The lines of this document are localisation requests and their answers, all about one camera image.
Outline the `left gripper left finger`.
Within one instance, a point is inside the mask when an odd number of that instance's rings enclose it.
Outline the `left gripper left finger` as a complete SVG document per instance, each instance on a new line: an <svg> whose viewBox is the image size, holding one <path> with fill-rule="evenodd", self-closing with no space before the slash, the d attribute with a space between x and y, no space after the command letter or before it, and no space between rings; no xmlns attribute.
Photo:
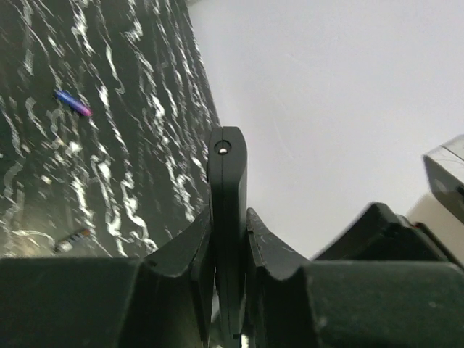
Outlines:
<svg viewBox="0 0 464 348"><path fill-rule="evenodd" d="M1 261L3 347L206 347L214 267L202 212L145 257Z"/></svg>

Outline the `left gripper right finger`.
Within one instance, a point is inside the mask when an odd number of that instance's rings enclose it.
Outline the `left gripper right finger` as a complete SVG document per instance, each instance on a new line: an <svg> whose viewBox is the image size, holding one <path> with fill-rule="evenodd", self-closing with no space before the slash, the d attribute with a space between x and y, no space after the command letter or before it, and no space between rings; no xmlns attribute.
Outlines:
<svg viewBox="0 0 464 348"><path fill-rule="evenodd" d="M308 260L247 212L252 347L461 347L463 265L422 224L372 203Z"/></svg>

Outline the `black remote control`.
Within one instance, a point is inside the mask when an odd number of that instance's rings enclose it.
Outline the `black remote control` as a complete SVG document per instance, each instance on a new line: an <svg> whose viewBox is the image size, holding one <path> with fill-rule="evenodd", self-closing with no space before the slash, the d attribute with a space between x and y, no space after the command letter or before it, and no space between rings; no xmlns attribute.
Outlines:
<svg viewBox="0 0 464 348"><path fill-rule="evenodd" d="M211 132L207 179L224 346L240 347L244 322L247 145L236 126Z"/></svg>

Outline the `blue purple battery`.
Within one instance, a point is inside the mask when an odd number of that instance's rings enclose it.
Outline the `blue purple battery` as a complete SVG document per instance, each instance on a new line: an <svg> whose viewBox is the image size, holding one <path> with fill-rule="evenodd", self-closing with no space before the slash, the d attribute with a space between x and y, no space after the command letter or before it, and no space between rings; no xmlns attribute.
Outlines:
<svg viewBox="0 0 464 348"><path fill-rule="evenodd" d="M75 97L71 96L65 91L54 91L53 95L56 100L62 102L63 104L67 105L70 109L77 112L78 114L90 117L92 116L92 111L89 107L87 107L83 102Z"/></svg>

